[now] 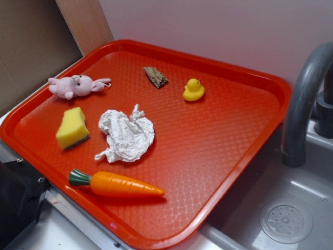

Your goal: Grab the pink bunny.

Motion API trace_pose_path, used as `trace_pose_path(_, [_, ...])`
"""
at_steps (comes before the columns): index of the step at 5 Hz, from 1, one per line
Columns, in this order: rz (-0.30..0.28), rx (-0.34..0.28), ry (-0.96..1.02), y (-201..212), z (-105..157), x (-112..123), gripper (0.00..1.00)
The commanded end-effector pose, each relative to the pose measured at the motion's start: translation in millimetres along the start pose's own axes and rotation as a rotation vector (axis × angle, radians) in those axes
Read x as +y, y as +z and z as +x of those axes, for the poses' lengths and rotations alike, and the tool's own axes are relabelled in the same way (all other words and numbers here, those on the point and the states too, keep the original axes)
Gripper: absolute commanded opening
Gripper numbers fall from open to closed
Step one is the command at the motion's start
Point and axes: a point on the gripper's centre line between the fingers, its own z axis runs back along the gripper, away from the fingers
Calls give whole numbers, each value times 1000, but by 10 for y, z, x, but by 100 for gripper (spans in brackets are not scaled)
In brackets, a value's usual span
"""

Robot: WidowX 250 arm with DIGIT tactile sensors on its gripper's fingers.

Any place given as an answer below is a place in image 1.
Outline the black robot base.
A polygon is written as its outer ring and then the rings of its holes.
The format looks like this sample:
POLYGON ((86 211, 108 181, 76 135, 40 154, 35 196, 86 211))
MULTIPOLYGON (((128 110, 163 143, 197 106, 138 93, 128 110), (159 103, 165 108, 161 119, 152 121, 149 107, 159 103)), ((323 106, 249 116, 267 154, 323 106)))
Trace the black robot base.
POLYGON ((38 224, 47 187, 47 179, 27 161, 1 163, 1 249, 38 224))

